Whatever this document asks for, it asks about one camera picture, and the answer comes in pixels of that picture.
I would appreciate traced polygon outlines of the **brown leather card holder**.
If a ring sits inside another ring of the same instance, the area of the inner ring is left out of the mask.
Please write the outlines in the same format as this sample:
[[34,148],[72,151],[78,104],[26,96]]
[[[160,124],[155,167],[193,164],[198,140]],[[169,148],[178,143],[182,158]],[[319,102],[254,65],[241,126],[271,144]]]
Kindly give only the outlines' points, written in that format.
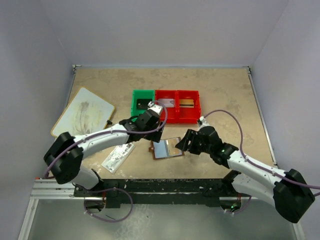
[[154,160],[177,158],[185,155],[185,153],[182,151],[183,155],[168,156],[167,143],[166,143],[167,139],[161,139],[159,142],[151,141],[148,151],[152,154],[152,157]]

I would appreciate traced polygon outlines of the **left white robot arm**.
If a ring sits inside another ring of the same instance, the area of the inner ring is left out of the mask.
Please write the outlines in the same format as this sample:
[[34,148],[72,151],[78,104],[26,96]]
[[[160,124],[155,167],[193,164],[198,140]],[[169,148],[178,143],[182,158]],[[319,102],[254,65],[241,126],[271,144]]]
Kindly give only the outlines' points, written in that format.
[[102,190],[104,181],[95,170],[82,166],[82,161],[110,147],[141,139],[159,142],[165,125],[162,112],[161,106],[154,105],[137,118],[123,119],[104,130],[75,136],[69,132],[60,134],[44,155],[46,171],[60,185],[73,183],[89,191]]

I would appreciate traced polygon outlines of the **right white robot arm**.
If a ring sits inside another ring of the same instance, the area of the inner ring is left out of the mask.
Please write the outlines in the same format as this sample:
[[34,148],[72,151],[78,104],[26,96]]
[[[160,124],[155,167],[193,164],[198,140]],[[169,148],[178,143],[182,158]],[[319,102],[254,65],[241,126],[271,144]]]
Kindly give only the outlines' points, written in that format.
[[216,164],[230,169],[224,177],[228,187],[270,204],[291,223],[298,223],[315,201],[300,172],[285,171],[244,157],[238,147],[223,142],[212,126],[187,130],[175,147],[194,155],[208,154]]

